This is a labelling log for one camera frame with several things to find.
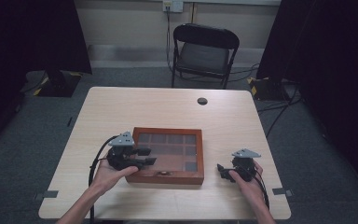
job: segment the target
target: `electrical outlet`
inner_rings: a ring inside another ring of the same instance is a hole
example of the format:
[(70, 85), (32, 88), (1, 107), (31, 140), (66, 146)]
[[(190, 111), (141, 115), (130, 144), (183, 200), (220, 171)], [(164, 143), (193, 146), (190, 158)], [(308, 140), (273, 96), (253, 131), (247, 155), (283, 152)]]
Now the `electrical outlet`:
[(172, 1), (162, 1), (162, 11), (172, 11)]
[(162, 1), (162, 11), (183, 12), (183, 1)]

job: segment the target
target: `finger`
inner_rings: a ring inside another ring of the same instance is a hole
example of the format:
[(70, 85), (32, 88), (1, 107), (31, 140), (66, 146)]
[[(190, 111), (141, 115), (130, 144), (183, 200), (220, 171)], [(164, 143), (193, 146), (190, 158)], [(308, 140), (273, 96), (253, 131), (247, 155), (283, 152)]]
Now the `finger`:
[(260, 166), (260, 164), (258, 164), (257, 161), (254, 160), (254, 164), (255, 164), (255, 169), (257, 170), (257, 172), (260, 174), (260, 176), (263, 174), (263, 168)]
[(103, 167), (103, 166), (110, 166), (109, 161), (107, 160), (107, 158), (100, 159), (100, 167)]
[(230, 170), (228, 171), (228, 173), (235, 180), (235, 182), (240, 183), (241, 181), (243, 181), (242, 177), (236, 171)]
[(127, 176), (127, 175), (132, 175), (133, 173), (137, 172), (138, 171), (138, 167), (136, 166), (129, 166), (125, 169), (122, 169), (120, 171), (117, 171), (116, 174), (120, 177), (123, 177), (123, 176)]
[(102, 163), (102, 162), (108, 162), (108, 161), (107, 161), (107, 155), (108, 155), (108, 153), (109, 153), (109, 152), (106, 152), (106, 154), (105, 154), (102, 158), (99, 159), (100, 163)]

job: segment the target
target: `chair backrest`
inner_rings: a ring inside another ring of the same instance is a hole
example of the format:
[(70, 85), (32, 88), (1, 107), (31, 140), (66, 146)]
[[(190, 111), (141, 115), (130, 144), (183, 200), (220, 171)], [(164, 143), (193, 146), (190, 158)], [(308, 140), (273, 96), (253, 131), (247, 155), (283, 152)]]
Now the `chair backrest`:
[(240, 45), (238, 37), (227, 29), (186, 23), (179, 25), (173, 31), (173, 40), (203, 45), (220, 49), (236, 49)]

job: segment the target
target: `wall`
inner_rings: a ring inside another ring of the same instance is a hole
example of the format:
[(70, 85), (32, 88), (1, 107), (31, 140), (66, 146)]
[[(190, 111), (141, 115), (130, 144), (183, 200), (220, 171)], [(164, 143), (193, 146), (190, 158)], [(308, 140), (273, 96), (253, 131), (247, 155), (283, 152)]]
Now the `wall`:
[[(271, 5), (184, 2), (184, 12), (170, 14), (171, 33), (177, 25), (192, 21), (229, 29), (241, 42), (236, 64), (258, 63), (278, 11), (277, 4)], [(161, 1), (78, 0), (76, 8), (86, 43), (99, 49), (95, 57), (117, 57), (114, 50), (143, 52), (141, 58), (147, 51), (155, 52), (153, 61), (166, 58), (168, 20)]]

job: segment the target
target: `gray carpet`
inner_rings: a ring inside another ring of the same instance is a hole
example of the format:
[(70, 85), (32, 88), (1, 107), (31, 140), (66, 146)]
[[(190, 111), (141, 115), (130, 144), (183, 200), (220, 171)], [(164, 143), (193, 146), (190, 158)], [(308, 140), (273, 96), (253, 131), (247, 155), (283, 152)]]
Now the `gray carpet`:
[[(34, 196), (48, 189), (91, 87), (171, 86), (168, 68), (96, 68), (93, 73), (81, 78), (71, 98), (34, 97), (28, 91), (20, 112), (0, 133), (0, 223), (54, 223), (39, 218), (41, 201)], [(246, 75), (235, 74), (230, 80)], [(42, 76), (43, 72), (29, 73), (24, 89), (35, 85)], [(201, 80), (207, 82), (177, 78), (175, 86), (220, 89), (219, 83), (210, 82), (214, 79)], [(227, 88), (249, 90), (245, 79), (229, 82)], [(294, 92), (294, 86), (287, 88), (289, 93)], [(275, 103), (255, 102), (258, 109)], [(279, 112), (260, 114), (266, 132)], [(279, 223), (358, 223), (358, 176), (323, 138), (319, 121), (304, 103), (291, 105), (283, 112), (268, 143), (283, 187), (294, 193), (288, 197), (292, 217)]]

